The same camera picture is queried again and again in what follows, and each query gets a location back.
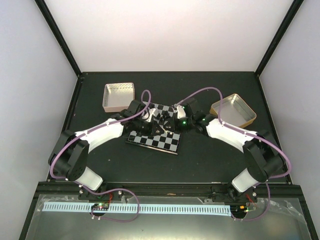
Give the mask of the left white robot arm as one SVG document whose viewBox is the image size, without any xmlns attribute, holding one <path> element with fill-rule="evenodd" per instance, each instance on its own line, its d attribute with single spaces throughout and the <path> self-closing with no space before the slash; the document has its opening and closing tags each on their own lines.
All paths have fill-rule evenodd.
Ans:
<svg viewBox="0 0 320 240">
<path fill-rule="evenodd" d="M 143 136 L 159 136 L 164 133 L 156 118 L 157 107 L 133 100 L 127 109 L 112 115 L 105 122 L 87 130 L 61 133 L 50 157 L 49 174 L 54 179 L 66 179 L 89 189 L 97 200 L 103 199 L 108 188 L 103 178 L 87 166 L 88 155 L 108 141 L 132 131 Z"/>
</svg>

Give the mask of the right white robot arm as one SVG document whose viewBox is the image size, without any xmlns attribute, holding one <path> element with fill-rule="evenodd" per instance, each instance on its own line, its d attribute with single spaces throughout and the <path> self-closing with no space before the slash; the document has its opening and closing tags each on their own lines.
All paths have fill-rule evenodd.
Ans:
<svg viewBox="0 0 320 240">
<path fill-rule="evenodd" d="M 244 170 L 233 178 L 227 188 L 228 198 L 234 202 L 240 201 L 249 188 L 268 181 L 286 163 L 269 132 L 247 131 L 219 120 L 216 115 L 204 113 L 194 98 L 175 105 L 173 115 L 165 119 L 163 128 L 175 133 L 195 130 L 243 153 Z"/>
</svg>

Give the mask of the small circuit board left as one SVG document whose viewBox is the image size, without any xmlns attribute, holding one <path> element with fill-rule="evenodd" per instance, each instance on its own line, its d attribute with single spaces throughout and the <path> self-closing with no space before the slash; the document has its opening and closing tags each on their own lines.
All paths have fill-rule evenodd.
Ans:
<svg viewBox="0 0 320 240">
<path fill-rule="evenodd" d="M 95 203 L 92 205 L 92 211 L 107 211 L 109 209 L 108 203 Z"/>
</svg>

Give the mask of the small circuit board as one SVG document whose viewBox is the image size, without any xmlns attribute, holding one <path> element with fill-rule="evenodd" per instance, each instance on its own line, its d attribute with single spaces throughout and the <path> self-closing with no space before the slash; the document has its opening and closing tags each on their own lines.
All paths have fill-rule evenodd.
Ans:
<svg viewBox="0 0 320 240">
<path fill-rule="evenodd" d="M 246 205 L 234 205 L 230 207 L 232 213 L 240 214 L 240 213 L 248 213 L 255 211 L 257 209 L 256 206 L 246 206 Z"/>
<path fill-rule="evenodd" d="M 92 211 L 107 211 L 109 209 L 108 203 L 95 203 L 92 205 Z"/>
</svg>

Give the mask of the small circuit board right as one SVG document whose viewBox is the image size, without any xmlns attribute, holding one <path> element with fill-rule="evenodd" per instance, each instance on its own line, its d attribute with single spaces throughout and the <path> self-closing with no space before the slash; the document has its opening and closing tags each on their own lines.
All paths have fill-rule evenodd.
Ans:
<svg viewBox="0 0 320 240">
<path fill-rule="evenodd" d="M 246 205 L 234 205 L 230 207 L 232 213 L 240 214 L 240 213 L 248 213 L 255 211 L 257 209 L 256 206 L 246 206 Z"/>
</svg>

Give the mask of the black and silver chessboard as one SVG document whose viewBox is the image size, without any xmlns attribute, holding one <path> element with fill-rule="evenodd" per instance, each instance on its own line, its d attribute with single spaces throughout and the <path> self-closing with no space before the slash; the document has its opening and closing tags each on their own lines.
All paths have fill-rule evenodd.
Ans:
<svg viewBox="0 0 320 240">
<path fill-rule="evenodd" d="M 174 112 L 172 106 L 157 103 L 151 103 L 149 109 L 151 108 L 157 108 L 160 114 L 162 114 L 163 111 Z M 128 144 L 177 155 L 180 141 L 180 133 L 173 132 L 173 135 L 167 136 L 144 136 L 138 135 L 135 131 L 132 131 L 125 142 Z"/>
</svg>

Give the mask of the pink square tin box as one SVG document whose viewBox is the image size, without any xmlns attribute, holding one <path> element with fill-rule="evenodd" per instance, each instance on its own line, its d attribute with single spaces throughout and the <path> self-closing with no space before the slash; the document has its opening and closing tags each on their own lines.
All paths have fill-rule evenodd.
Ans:
<svg viewBox="0 0 320 240">
<path fill-rule="evenodd" d="M 108 83 L 104 86 L 102 107 L 106 113 L 127 109 L 135 99 L 133 82 Z"/>
</svg>

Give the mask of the gold rectangular tin lid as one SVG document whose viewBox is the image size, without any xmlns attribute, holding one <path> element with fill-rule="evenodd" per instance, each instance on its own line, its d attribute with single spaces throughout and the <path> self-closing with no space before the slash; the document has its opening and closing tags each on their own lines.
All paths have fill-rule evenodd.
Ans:
<svg viewBox="0 0 320 240">
<path fill-rule="evenodd" d="M 221 119 L 239 128 L 247 127 L 257 118 L 252 108 L 236 93 L 213 103 L 209 112 L 217 117 L 220 107 Z"/>
</svg>

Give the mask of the black mounting rail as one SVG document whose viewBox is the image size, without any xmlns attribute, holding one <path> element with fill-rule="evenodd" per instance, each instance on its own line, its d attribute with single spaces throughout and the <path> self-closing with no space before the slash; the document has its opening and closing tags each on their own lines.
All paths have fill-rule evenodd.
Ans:
<svg viewBox="0 0 320 240">
<path fill-rule="evenodd" d="M 38 198 L 40 195 L 75 195 L 80 200 L 88 200 L 90 202 L 96 200 L 107 201 L 109 195 L 105 191 L 115 189 L 112 193 L 113 200 L 119 200 L 121 196 L 130 197 L 131 194 L 124 191 L 127 189 L 138 197 L 200 197 L 209 198 L 214 202 L 224 203 L 243 203 L 248 199 L 257 200 L 257 198 L 266 198 L 268 196 L 265 184 L 257 187 L 251 187 L 243 193 L 236 192 L 229 184 L 223 183 L 204 183 L 204 184 L 188 184 L 188 183 L 104 183 L 97 190 L 99 195 L 92 194 L 88 190 L 79 187 L 75 183 L 67 182 L 39 182 L 34 196 Z"/>
</svg>

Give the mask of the black frame post left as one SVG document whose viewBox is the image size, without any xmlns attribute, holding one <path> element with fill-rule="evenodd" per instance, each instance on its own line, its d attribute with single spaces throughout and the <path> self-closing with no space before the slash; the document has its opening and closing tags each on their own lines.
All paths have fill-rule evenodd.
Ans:
<svg viewBox="0 0 320 240">
<path fill-rule="evenodd" d="M 51 32 L 53 33 L 58 45 L 60 46 L 62 52 L 64 53 L 67 61 L 69 62 L 72 70 L 74 71 L 75 75 L 79 77 L 82 74 L 65 38 L 63 37 L 49 7 L 46 4 L 45 0 L 34 0 L 38 9 L 40 10 L 42 16 L 44 17 L 47 25 L 49 26 Z"/>
</svg>

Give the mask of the black frame post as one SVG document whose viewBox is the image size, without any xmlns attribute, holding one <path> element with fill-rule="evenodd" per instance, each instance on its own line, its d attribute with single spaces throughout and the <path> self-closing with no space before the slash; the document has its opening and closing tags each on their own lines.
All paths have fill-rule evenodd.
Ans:
<svg viewBox="0 0 320 240">
<path fill-rule="evenodd" d="M 289 26 L 291 25 L 293 19 L 295 18 L 296 14 L 298 13 L 300 7 L 302 6 L 304 0 L 293 0 L 288 11 L 286 12 L 281 24 L 279 25 L 274 37 L 272 38 L 268 48 L 266 49 L 258 67 L 255 70 L 255 75 L 260 77 L 263 73 L 265 67 L 267 66 L 269 60 L 271 59 L 273 53 L 277 49 L 280 41 L 282 40 L 283 36 L 285 35 L 286 31 L 288 30 Z"/>
<path fill-rule="evenodd" d="M 49 7 L 46 4 L 45 0 L 34 0 L 38 9 L 40 10 L 42 16 L 44 17 L 47 25 L 49 26 L 51 32 L 53 33 L 58 45 L 60 46 L 62 52 L 64 53 L 67 61 L 69 62 L 72 70 L 74 71 L 75 75 L 79 77 L 82 74 L 65 38 L 63 37 Z"/>
</svg>

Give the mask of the black frame post right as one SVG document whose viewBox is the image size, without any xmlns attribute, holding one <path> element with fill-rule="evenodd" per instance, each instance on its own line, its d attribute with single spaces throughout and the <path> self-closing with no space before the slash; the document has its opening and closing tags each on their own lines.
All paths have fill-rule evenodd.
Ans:
<svg viewBox="0 0 320 240">
<path fill-rule="evenodd" d="M 286 31 L 288 30 L 289 26 L 291 25 L 293 19 L 295 18 L 296 14 L 298 13 L 300 7 L 302 6 L 304 0 L 293 0 L 288 11 L 286 12 L 281 24 L 279 25 L 274 37 L 272 38 L 268 48 L 266 49 L 258 67 L 255 70 L 255 75 L 260 77 L 263 73 L 265 67 L 267 66 L 269 60 L 271 59 L 273 53 L 277 49 L 280 41 L 282 40 L 283 36 L 285 35 Z"/>
</svg>

